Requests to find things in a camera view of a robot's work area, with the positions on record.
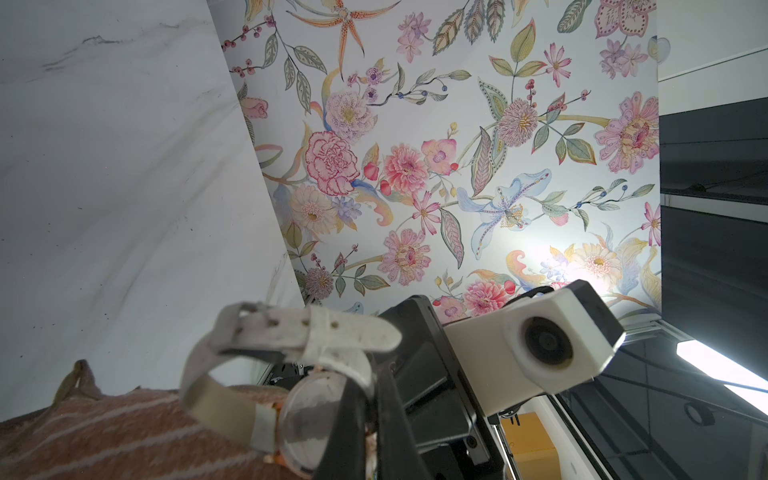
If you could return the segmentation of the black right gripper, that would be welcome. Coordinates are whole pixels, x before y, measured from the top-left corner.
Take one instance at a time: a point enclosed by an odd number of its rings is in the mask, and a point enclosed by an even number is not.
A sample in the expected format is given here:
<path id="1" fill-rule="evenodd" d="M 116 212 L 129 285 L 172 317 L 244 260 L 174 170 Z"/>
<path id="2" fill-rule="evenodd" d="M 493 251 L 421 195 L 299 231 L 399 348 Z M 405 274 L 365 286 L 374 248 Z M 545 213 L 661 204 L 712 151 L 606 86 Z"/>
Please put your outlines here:
<path id="1" fill-rule="evenodd" d="M 406 425 L 429 479 L 502 479 L 504 455 L 429 300 L 411 296 L 380 318 L 402 334 L 375 365 L 394 377 Z"/>

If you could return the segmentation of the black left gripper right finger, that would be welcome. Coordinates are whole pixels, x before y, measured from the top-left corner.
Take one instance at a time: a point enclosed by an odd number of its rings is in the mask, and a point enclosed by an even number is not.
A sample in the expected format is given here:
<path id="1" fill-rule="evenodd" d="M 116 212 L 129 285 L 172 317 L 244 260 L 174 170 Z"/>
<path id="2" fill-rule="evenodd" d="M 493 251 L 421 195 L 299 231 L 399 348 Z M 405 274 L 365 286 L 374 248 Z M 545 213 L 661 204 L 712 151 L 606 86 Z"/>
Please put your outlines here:
<path id="1" fill-rule="evenodd" d="M 388 366 L 377 373 L 377 478 L 430 479 Z"/>

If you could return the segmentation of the brown striped cloth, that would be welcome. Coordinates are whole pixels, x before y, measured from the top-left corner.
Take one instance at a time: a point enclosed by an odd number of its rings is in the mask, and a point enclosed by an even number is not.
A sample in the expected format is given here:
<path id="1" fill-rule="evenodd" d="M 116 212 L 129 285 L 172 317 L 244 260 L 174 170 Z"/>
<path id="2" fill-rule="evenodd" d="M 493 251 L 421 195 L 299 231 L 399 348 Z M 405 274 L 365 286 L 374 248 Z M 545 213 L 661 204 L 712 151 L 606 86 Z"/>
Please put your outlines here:
<path id="1" fill-rule="evenodd" d="M 4 479 L 293 479 L 295 473 L 206 429 L 174 390 L 109 396 L 84 360 L 52 404 L 1 424 Z"/>

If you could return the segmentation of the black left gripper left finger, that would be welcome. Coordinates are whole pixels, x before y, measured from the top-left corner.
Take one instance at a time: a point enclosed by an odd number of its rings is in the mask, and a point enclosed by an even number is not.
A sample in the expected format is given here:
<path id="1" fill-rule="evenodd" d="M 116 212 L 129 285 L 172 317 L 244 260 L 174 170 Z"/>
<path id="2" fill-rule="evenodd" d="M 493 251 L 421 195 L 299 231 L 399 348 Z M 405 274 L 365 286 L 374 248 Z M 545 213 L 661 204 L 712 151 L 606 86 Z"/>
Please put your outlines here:
<path id="1" fill-rule="evenodd" d="M 366 478 L 366 413 L 364 391 L 354 382 L 345 385 L 340 407 L 314 480 Z"/>

